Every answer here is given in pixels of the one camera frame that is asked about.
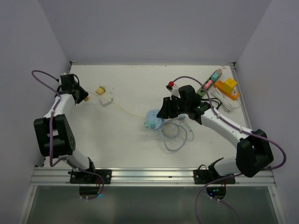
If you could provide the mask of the round light blue socket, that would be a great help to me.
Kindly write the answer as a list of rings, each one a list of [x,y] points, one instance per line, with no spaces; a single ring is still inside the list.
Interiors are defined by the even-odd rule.
[[[164,126],[164,119],[158,118],[157,117],[158,113],[159,113],[158,109],[149,110],[146,113],[145,121],[153,121],[153,122],[156,123],[156,128],[155,129],[149,129],[151,131],[160,131],[160,130],[162,130],[162,128]]]

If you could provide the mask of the teal charger plug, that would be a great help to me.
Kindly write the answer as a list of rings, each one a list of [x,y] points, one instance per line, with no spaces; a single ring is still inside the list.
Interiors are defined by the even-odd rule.
[[[155,129],[156,128],[156,123],[153,121],[145,121],[144,122],[144,127],[148,129]]]

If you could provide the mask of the yellow two-port adapter plug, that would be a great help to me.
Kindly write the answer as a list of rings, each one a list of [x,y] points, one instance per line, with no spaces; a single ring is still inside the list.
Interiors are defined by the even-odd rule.
[[[99,86],[97,89],[96,89],[96,93],[98,94],[98,95],[103,95],[104,93],[106,92],[106,89],[105,89],[105,87],[104,86]]]

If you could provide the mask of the white charger plug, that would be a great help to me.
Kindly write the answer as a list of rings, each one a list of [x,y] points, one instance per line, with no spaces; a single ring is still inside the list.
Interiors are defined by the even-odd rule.
[[[100,98],[100,103],[103,107],[106,107],[106,106],[112,104],[113,102],[114,102],[113,98],[110,98],[110,99]]]

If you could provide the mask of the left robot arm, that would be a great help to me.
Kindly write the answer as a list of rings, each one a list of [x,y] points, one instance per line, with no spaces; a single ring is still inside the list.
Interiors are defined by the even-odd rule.
[[[40,80],[36,73],[42,73],[59,83],[54,89]],[[75,105],[86,101],[89,94],[80,85],[75,74],[64,74],[55,78],[41,70],[31,72],[33,78],[55,93],[54,103],[42,118],[35,119],[34,129],[40,153],[49,158],[50,167],[59,162],[67,163],[74,172],[81,172],[80,177],[86,183],[92,183],[97,178],[97,171],[92,160],[84,156],[76,146],[74,134],[68,122],[67,115]]]

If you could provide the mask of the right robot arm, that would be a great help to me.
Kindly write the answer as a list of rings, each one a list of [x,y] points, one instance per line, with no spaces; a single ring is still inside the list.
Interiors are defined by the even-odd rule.
[[[234,157],[220,158],[209,165],[208,178],[211,182],[219,183],[225,176],[236,173],[253,177],[273,162],[264,131],[252,131],[222,116],[211,104],[203,102],[191,85],[180,87],[178,94],[163,99],[158,118],[173,119],[186,114],[191,120],[217,132],[236,149]]]

